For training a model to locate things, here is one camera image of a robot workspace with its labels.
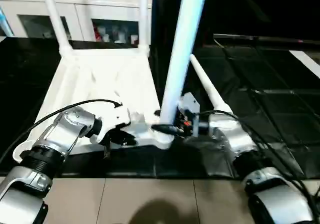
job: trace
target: black table surface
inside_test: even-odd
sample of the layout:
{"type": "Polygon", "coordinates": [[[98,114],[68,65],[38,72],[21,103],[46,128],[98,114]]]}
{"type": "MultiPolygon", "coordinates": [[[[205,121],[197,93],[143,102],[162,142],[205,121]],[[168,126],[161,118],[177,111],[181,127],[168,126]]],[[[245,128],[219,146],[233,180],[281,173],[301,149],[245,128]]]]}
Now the black table surface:
{"type": "MultiPolygon", "coordinates": [[[[75,49],[132,48],[96,42],[71,44],[75,49]]],[[[1,153],[34,122],[60,55],[54,40],[6,38],[0,43],[0,50],[0,106],[4,117],[1,153]]],[[[236,115],[253,126],[302,178],[320,177],[317,76],[285,48],[208,46],[197,48],[194,54],[236,115]]],[[[160,101],[169,57],[158,51],[150,58],[160,101]]],[[[183,89],[184,93],[189,91],[199,101],[201,110],[213,109],[191,67],[183,89]]],[[[102,152],[70,156],[59,176],[237,178],[224,150],[206,137],[176,139],[168,150],[135,147],[113,150],[108,160],[102,157],[102,152]]],[[[15,164],[10,153],[0,166],[0,175],[6,175],[15,164]]]]}

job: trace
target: white rod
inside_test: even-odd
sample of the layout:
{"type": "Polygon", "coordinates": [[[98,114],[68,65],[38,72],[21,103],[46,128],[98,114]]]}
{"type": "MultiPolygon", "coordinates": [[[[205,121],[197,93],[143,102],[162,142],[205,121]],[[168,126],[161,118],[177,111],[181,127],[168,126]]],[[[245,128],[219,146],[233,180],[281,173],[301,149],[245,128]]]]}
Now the white rod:
{"type": "Polygon", "coordinates": [[[149,55],[148,44],[148,0],[139,0],[139,46],[138,48],[149,55]]]}
{"type": "Polygon", "coordinates": [[[50,20],[55,32],[55,36],[59,42],[59,51],[62,56],[68,55],[72,51],[72,47],[68,42],[65,28],[56,9],[55,0],[45,0],[49,10],[50,20]]]}
{"type": "Polygon", "coordinates": [[[176,115],[189,58],[195,43],[199,20],[205,0],[181,0],[179,18],[175,30],[170,66],[162,101],[160,122],[172,124],[176,115]]]}
{"type": "Polygon", "coordinates": [[[228,104],[226,104],[219,94],[218,90],[215,88],[208,75],[203,70],[199,61],[194,55],[190,55],[190,61],[194,67],[196,74],[198,75],[206,93],[209,96],[209,99],[215,110],[222,110],[232,113],[232,110],[228,104]]]}

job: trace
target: black cable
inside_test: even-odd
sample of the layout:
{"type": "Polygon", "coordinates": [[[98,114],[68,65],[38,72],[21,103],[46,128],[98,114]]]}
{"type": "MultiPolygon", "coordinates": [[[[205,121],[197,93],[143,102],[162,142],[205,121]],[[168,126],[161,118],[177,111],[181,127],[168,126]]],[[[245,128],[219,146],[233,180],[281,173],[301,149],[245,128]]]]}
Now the black cable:
{"type": "MultiPolygon", "coordinates": [[[[300,188],[298,190],[306,197],[309,207],[312,211],[313,218],[316,224],[319,224],[318,220],[318,210],[317,206],[315,204],[314,199],[312,198],[311,194],[309,193],[308,189],[306,188],[305,184],[299,179],[295,171],[286,163],[286,161],[276,152],[276,150],[269,144],[267,143],[263,137],[255,130],[253,129],[250,125],[246,124],[243,120],[239,119],[237,116],[226,112],[222,110],[209,110],[209,111],[204,111],[200,112],[197,115],[204,115],[204,114],[211,114],[211,113],[219,113],[219,114],[224,114],[227,116],[232,117],[234,120],[238,121],[239,123],[243,124],[247,129],[249,129],[254,135],[256,135],[261,142],[268,147],[268,149],[271,151],[271,153],[280,161],[280,163],[287,169],[287,171],[292,175],[293,180],[297,181],[298,184],[300,185],[300,188]]],[[[290,181],[295,187],[297,187],[297,184],[293,181],[290,181]]]]}
{"type": "Polygon", "coordinates": [[[53,113],[45,116],[44,118],[42,118],[41,120],[37,121],[35,124],[33,124],[32,126],[30,126],[29,128],[27,128],[25,131],[23,131],[18,137],[17,139],[15,139],[11,145],[4,151],[4,153],[2,154],[2,156],[0,157],[0,164],[3,162],[4,158],[7,156],[7,154],[9,153],[9,151],[15,147],[15,145],[19,142],[19,140],[26,134],[28,134],[32,129],[36,128],[38,125],[40,125],[41,123],[43,123],[44,121],[48,120],[49,118],[61,113],[62,111],[65,111],[67,109],[73,108],[75,106],[78,105],[82,105],[82,104],[86,104],[86,103],[90,103],[90,102],[108,102],[108,103],[112,103],[114,104],[114,107],[119,107],[121,104],[119,104],[116,101],[113,100],[105,100],[105,99],[94,99],[94,100],[84,100],[84,101],[80,101],[78,103],[72,104],[72,105],[67,105],[59,110],[54,111],[53,113]]]}

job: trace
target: beige floor tile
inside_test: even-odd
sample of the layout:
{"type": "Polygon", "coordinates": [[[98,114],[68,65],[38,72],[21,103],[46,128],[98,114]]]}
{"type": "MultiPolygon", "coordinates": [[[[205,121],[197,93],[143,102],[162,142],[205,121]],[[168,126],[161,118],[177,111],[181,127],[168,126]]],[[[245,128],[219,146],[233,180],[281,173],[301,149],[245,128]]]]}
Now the beige floor tile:
{"type": "Polygon", "coordinates": [[[308,188],[310,194],[315,194],[320,185],[320,180],[305,180],[303,182],[308,188]]]}
{"type": "Polygon", "coordinates": [[[54,179],[45,224],[96,224],[105,179],[54,179]]]}
{"type": "Polygon", "coordinates": [[[106,179],[98,224],[197,224],[192,180],[106,179]]]}
{"type": "Polygon", "coordinates": [[[247,197],[239,181],[195,180],[201,224],[253,224],[247,197]]]}

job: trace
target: silver robot arm segment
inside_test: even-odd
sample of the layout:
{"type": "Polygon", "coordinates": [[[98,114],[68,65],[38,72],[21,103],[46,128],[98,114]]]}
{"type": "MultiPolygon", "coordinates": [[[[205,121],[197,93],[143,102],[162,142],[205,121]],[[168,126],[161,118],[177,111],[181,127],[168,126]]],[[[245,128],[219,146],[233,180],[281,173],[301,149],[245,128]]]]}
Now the silver robot arm segment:
{"type": "Polygon", "coordinates": [[[312,223],[313,215],[306,198],[288,185],[271,160],[258,152],[238,121],[223,114],[211,114],[208,133],[222,141],[244,183],[256,223],[312,223]]]}
{"type": "MultiPolygon", "coordinates": [[[[105,133],[107,129],[129,123],[127,110],[123,106],[115,109],[118,108],[123,115],[115,122],[110,121],[110,127],[104,127],[105,133]]],[[[43,198],[54,176],[78,138],[98,136],[101,129],[102,121],[81,107],[60,113],[0,184],[0,223],[43,223],[48,211],[43,198]]]]}

